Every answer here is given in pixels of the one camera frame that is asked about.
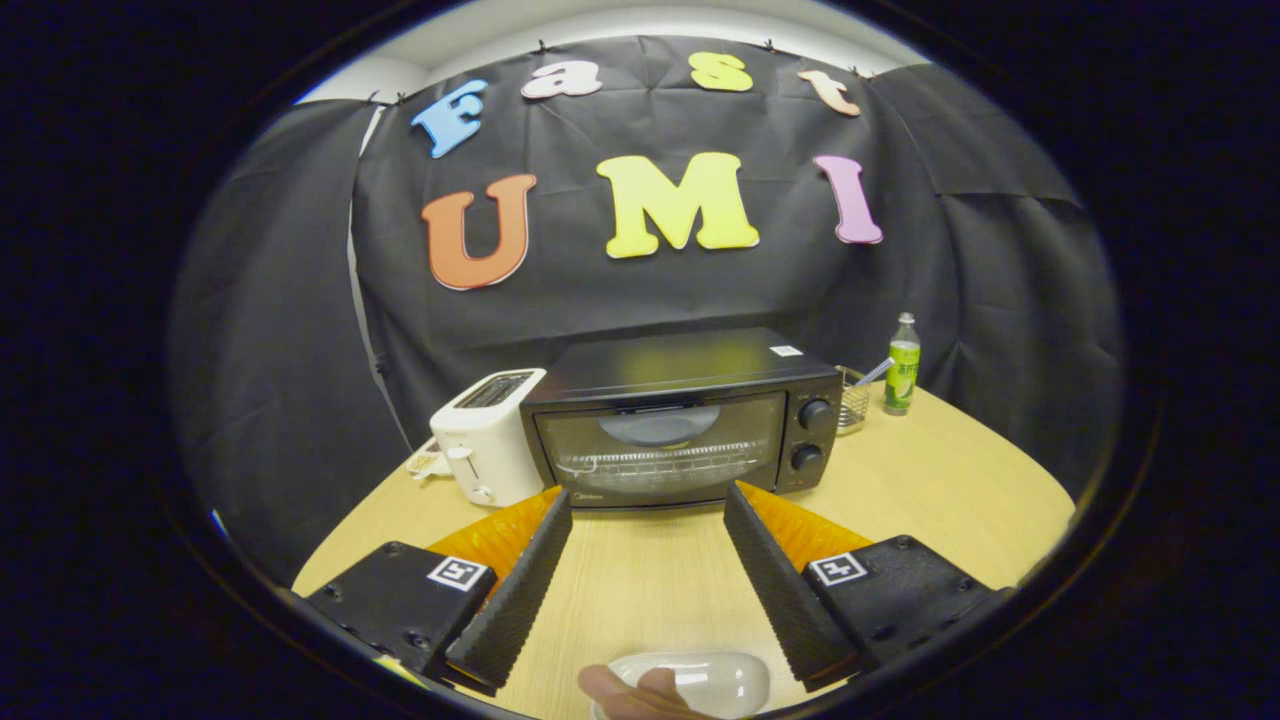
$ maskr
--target screw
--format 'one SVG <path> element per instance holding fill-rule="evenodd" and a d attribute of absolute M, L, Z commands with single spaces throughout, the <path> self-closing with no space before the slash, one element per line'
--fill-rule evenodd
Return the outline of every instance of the screw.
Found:
<path fill-rule="evenodd" d="M 431 647 L 431 641 L 424 638 L 417 630 L 404 630 L 404 642 L 419 650 L 428 650 Z"/>

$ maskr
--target pink letter i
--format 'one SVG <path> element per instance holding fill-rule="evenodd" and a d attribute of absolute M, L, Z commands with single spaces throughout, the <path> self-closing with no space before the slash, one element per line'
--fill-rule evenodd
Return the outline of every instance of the pink letter i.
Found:
<path fill-rule="evenodd" d="M 867 196 L 863 195 L 863 181 L 860 178 L 863 167 L 838 155 L 818 155 L 814 164 L 827 173 L 831 190 L 836 192 L 836 208 L 840 210 L 840 225 L 836 227 L 836 237 L 841 242 L 858 242 L 874 245 L 883 240 L 879 227 L 872 220 L 872 211 L 867 206 Z"/>

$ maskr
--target oven door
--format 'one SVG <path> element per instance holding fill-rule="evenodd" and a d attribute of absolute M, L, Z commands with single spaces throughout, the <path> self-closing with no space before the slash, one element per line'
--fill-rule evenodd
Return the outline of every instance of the oven door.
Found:
<path fill-rule="evenodd" d="M 773 491 L 782 391 L 705 405 L 649 405 L 534 416 L 556 482 L 579 507 L 723 500 L 742 480 Z"/>

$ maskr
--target table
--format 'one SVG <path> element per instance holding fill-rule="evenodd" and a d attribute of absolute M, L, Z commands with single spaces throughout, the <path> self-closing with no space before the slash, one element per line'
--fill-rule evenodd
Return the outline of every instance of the table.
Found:
<path fill-rule="evenodd" d="M 870 387 L 864 428 L 836 439 L 822 483 L 782 497 L 872 541 L 911 534 L 988 587 L 1016 585 L 1064 534 L 1070 497 L 1030 457 L 924 389 L 908 415 L 891 416 L 883 382 Z M 401 465 L 316 548 L 293 591 L 311 594 L 384 542 L 426 547 L 489 512 L 452 478 L 415 480 Z M 723 506 L 575 511 L 508 684 L 497 698 L 474 697 L 535 717 L 585 719 L 582 666 L 713 650 L 764 661 L 764 710 L 818 694 L 792 679 L 724 530 Z"/>

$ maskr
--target black cloth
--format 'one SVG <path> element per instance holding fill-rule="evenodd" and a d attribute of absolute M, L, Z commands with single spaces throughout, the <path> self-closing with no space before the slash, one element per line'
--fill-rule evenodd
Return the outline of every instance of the black cloth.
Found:
<path fill-rule="evenodd" d="M 1120 299 L 1083 202 L 1012 118 L 946 69 L 900 68 L 870 85 L 915 141 L 960 279 L 955 341 L 933 348 L 943 361 L 922 384 L 1079 498 L 1124 389 Z"/>
<path fill-rule="evenodd" d="M 209 200 L 183 261 L 170 395 L 196 491 L 289 585 L 408 450 L 369 370 L 347 222 L 374 108 L 300 105 Z"/>

